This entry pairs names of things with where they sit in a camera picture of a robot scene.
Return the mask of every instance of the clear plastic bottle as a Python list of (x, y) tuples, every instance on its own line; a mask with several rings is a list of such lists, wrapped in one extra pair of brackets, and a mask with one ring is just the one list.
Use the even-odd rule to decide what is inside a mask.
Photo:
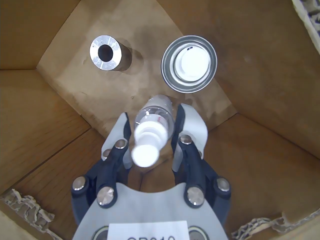
[(165, 95), (152, 97), (135, 120), (135, 147), (132, 159), (140, 167), (150, 167), (159, 158), (160, 150), (172, 137), (175, 122), (172, 103)]

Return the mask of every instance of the white plastic cap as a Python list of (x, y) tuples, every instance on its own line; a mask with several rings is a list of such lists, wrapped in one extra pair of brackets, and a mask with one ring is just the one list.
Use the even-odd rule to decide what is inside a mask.
[(158, 122), (145, 121), (135, 129), (134, 138), (132, 160), (137, 166), (146, 168), (157, 162), (160, 150), (168, 140), (168, 131)]
[(192, 46), (181, 50), (175, 60), (175, 72), (185, 81), (201, 79), (209, 68), (209, 55), (201, 47)]

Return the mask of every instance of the metal bolt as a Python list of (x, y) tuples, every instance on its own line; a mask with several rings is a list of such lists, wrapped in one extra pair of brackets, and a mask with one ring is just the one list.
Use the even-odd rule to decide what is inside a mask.
[(115, 142), (115, 147), (117, 149), (123, 149), (127, 145), (127, 140), (125, 139), (119, 139), (117, 142)]
[(192, 205), (200, 206), (205, 202), (205, 196), (203, 195), (202, 190), (200, 190), (198, 187), (190, 187), (186, 191), (186, 195)]
[(99, 205), (104, 206), (109, 204), (114, 197), (114, 189), (111, 187), (103, 187), (101, 190), (99, 190), (97, 194), (97, 202)]
[(86, 184), (86, 178), (84, 176), (80, 176), (73, 181), (72, 188), (75, 191), (80, 191), (81, 189), (83, 189), (85, 184)]
[(190, 240), (209, 240), (207, 234), (203, 229), (197, 226), (191, 226), (188, 228)]
[(105, 151), (103, 151), (103, 153), (102, 153), (103, 159), (107, 159), (107, 157), (110, 154), (110, 151), (111, 151), (111, 149), (106, 149)]
[(221, 191), (229, 191), (230, 190), (230, 184), (224, 177), (220, 177), (217, 179), (217, 185)]
[(192, 139), (189, 135), (180, 136), (180, 141), (185, 145), (190, 145), (192, 143)]

